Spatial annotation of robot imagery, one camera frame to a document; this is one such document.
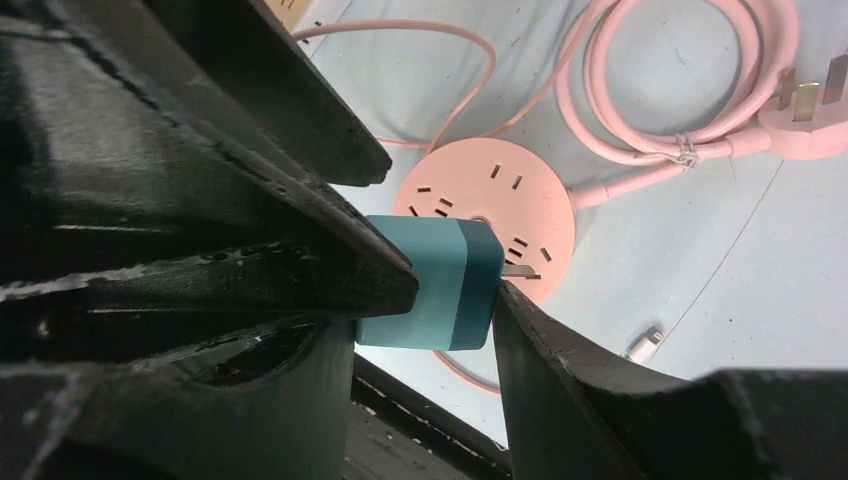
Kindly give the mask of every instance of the table surface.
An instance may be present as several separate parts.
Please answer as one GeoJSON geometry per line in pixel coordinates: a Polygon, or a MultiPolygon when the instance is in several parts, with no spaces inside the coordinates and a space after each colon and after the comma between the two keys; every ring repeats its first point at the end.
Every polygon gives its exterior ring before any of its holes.
{"type": "MultiPolygon", "coordinates": [[[[343,21],[412,18],[469,28],[499,54],[495,76],[449,132],[479,135],[523,106],[549,75],[586,1],[354,0],[343,21]]],[[[798,0],[799,79],[823,82],[848,51],[848,2],[798,0]]],[[[721,108],[739,58],[730,24],[708,3],[648,0],[619,30],[608,81],[635,127],[674,133],[721,108]]],[[[484,54],[425,32],[327,38],[313,60],[375,135],[429,140],[474,85],[484,54]]],[[[579,72],[578,109],[595,132],[579,72]]],[[[566,128],[553,93],[500,136],[535,152],[567,187],[631,171],[590,153],[566,128]]],[[[394,167],[368,188],[338,187],[365,214],[388,214],[422,157],[388,147],[394,167]]],[[[714,160],[664,184],[577,215],[577,247],[545,311],[615,353],[647,328],[666,334],[651,368],[683,378],[726,367],[848,366],[848,155],[784,162],[768,154],[714,160]]],[[[453,376],[430,352],[357,351],[506,445],[500,398],[453,376]]],[[[455,358],[496,380],[491,341],[455,358]]]]}

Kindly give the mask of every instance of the charger prong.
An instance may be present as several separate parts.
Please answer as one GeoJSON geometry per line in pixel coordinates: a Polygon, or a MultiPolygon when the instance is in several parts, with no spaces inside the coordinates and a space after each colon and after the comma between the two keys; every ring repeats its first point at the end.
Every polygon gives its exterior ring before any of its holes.
{"type": "Polygon", "coordinates": [[[502,277],[510,278],[510,277],[519,277],[519,278],[530,278],[536,275],[536,271],[533,270],[533,267],[530,265],[504,265],[502,277]]]}

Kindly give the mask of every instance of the teal charger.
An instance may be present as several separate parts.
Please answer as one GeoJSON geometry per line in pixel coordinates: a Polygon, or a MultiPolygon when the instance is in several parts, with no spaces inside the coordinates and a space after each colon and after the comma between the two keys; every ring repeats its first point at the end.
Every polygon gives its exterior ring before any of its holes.
{"type": "Polygon", "coordinates": [[[409,313],[364,318],[356,343],[426,350],[483,348],[504,270],[504,250],[483,222],[370,216],[412,262],[420,287],[409,313]]]}

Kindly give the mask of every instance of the plug prong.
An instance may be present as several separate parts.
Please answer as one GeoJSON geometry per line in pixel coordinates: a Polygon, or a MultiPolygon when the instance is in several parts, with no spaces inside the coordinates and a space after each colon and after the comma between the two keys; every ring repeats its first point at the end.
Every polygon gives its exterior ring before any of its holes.
{"type": "Polygon", "coordinates": [[[816,113],[816,101],[819,96],[819,84],[802,83],[798,85],[798,94],[795,95],[795,116],[793,122],[809,122],[816,113]]]}
{"type": "Polygon", "coordinates": [[[797,85],[796,72],[795,67],[783,72],[783,78],[780,79],[780,99],[777,101],[778,110],[786,110],[792,104],[792,94],[795,93],[795,85],[797,85]]]}
{"type": "Polygon", "coordinates": [[[536,271],[530,265],[504,265],[502,277],[521,277],[529,278],[536,275],[536,271]]]}
{"type": "Polygon", "coordinates": [[[822,105],[829,105],[842,100],[845,89],[845,77],[848,76],[848,54],[840,55],[830,61],[827,71],[827,83],[824,84],[822,105]]]}

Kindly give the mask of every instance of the power plug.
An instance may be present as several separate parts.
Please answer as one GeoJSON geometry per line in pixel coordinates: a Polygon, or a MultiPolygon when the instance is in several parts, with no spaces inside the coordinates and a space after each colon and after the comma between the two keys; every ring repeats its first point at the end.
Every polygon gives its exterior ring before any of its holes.
{"type": "Polygon", "coordinates": [[[424,350],[476,350],[486,343],[501,276],[528,277],[506,265],[492,229],[454,218],[371,216],[412,262],[420,282],[408,313],[356,322],[356,343],[424,350]]]}
{"type": "Polygon", "coordinates": [[[794,68],[784,73],[780,96],[766,102],[759,113],[771,153],[789,160],[817,160],[848,151],[846,75],[848,55],[830,62],[824,89],[818,83],[796,84],[794,68]]]}

